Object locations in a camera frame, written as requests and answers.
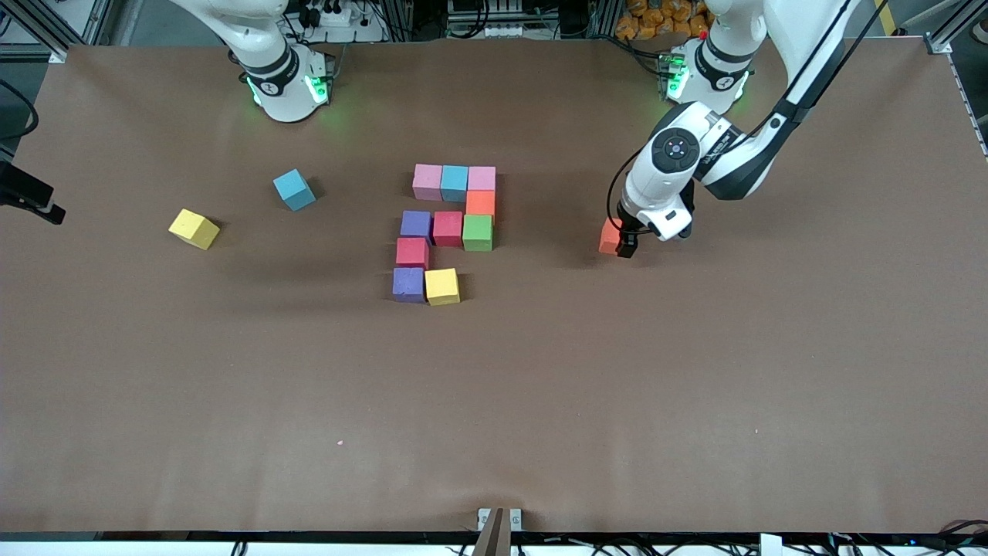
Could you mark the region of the white power strip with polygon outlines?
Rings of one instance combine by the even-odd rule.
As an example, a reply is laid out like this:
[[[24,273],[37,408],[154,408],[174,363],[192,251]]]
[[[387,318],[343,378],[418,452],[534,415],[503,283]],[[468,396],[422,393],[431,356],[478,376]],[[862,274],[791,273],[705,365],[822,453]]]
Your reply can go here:
[[[307,42],[383,42],[386,25],[371,0],[289,0],[290,32]]]
[[[476,22],[449,22],[449,38],[467,39],[515,39],[522,38],[525,27],[521,22],[487,22],[482,29]]]

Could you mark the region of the light blue foam cube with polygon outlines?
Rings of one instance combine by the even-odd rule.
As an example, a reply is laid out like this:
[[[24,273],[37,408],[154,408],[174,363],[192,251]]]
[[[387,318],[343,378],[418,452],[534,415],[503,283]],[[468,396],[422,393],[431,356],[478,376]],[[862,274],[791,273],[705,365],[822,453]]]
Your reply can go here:
[[[316,196],[299,169],[293,169],[272,180],[276,193],[290,211],[298,212],[316,201]]]
[[[447,203],[465,203],[469,189],[469,168],[461,165],[442,165],[440,194]]]

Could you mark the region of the aluminium frame beam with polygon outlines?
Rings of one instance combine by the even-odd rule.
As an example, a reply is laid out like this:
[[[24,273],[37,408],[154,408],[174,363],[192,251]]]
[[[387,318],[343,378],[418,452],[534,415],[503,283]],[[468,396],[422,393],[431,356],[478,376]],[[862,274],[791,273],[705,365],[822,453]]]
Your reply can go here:
[[[94,46],[126,0],[0,0],[0,61],[63,63],[71,46]]]
[[[933,7],[926,9],[922,15],[927,15],[928,18],[934,19],[937,15],[945,14],[938,27],[924,34],[928,53],[951,53],[950,42],[986,10],[988,10],[988,0],[939,0]]]

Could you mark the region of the yellow foam cube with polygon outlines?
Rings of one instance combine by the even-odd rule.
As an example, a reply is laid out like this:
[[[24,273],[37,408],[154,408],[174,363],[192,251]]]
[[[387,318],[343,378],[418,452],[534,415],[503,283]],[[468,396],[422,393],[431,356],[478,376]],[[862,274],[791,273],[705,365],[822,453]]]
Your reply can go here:
[[[455,268],[426,270],[425,296],[433,307],[460,303],[458,272]]]
[[[208,250],[220,233],[220,228],[203,215],[183,208],[168,231],[191,246]]]

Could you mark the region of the aluminium frame post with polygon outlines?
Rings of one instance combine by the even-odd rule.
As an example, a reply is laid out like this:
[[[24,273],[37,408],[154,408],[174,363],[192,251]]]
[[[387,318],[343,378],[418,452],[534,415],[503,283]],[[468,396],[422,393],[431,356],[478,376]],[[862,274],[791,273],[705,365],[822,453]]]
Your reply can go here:
[[[413,11],[415,0],[381,0],[389,41],[413,41]]]
[[[622,13],[624,0],[588,0],[588,25],[584,36],[612,36]]]

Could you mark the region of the green foam cube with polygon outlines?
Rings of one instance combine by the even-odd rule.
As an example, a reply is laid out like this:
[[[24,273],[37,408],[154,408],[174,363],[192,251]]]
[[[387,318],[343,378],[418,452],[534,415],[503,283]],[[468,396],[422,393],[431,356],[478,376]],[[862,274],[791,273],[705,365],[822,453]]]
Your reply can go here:
[[[491,215],[465,214],[462,219],[462,245],[465,251],[492,251],[494,221]]]

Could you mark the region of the metal bracket with brown bar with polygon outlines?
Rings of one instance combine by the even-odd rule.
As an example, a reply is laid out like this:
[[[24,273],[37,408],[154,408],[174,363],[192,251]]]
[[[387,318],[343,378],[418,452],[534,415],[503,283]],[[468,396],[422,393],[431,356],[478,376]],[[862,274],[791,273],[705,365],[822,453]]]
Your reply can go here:
[[[512,535],[523,532],[523,511],[503,507],[479,509],[477,531],[479,538],[470,556],[513,556],[515,543]]]

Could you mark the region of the white table side rail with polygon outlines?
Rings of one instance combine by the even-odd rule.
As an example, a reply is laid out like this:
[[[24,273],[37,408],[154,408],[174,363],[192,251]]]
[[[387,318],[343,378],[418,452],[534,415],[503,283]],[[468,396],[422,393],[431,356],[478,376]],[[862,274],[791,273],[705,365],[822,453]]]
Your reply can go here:
[[[952,70],[952,76],[954,78],[954,81],[956,81],[956,87],[959,88],[961,102],[963,102],[964,109],[966,109],[967,119],[971,123],[971,127],[973,127],[975,138],[981,150],[981,154],[985,158],[985,161],[988,163],[988,144],[986,144],[984,140],[984,136],[981,133],[980,124],[978,124],[977,117],[975,117],[974,115],[973,106],[971,106],[968,96],[966,94],[966,88],[964,88],[963,82],[961,82],[959,71],[957,70],[957,66],[954,63],[952,53],[948,53],[948,61],[950,64],[950,70]]]

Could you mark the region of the white table edge rail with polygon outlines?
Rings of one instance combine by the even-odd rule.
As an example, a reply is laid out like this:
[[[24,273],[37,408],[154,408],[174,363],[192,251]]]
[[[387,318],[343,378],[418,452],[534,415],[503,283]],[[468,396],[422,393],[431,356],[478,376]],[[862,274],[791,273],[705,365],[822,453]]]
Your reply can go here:
[[[247,543],[234,550],[234,543],[186,541],[3,541],[0,556],[473,556],[472,547],[396,544],[290,544]],[[762,556],[757,549],[726,549],[713,546],[657,546],[659,556]],[[964,547],[959,553],[942,554],[923,547],[852,546],[837,550],[837,556],[988,556],[988,547]],[[509,556],[646,556],[631,545],[603,547],[557,545],[513,547]],[[765,556],[830,556],[820,547],[784,547],[770,544]]]

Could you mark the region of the brown table cover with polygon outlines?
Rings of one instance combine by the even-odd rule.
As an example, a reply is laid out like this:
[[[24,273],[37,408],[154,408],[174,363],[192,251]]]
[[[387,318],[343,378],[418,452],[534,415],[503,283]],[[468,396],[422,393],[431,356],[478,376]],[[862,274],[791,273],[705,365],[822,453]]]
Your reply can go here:
[[[222,47],[81,47],[0,210],[0,531],[936,532],[988,520],[988,163],[869,39],[741,202],[597,251],[667,110],[602,42],[350,47],[272,122]],[[393,299],[415,165],[494,166],[460,303]],[[299,169],[316,201],[290,211]],[[182,209],[208,250],[168,231]]]

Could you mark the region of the pile of orange balls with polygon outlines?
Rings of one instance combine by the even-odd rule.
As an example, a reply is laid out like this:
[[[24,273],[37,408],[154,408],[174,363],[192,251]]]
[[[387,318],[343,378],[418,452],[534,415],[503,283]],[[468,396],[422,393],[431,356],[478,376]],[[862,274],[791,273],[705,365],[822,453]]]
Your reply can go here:
[[[681,34],[705,38],[714,14],[705,0],[622,0],[621,17],[614,26],[620,41],[646,41],[656,36]]]

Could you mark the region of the red foam cube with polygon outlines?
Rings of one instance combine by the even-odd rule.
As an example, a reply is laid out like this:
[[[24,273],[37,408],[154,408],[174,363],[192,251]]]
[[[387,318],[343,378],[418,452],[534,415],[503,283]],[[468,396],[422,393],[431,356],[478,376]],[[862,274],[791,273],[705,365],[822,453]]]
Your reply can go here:
[[[462,211],[437,211],[431,216],[431,242],[437,247],[462,249]]]
[[[431,244],[426,237],[398,237],[395,266],[398,268],[429,269]]]

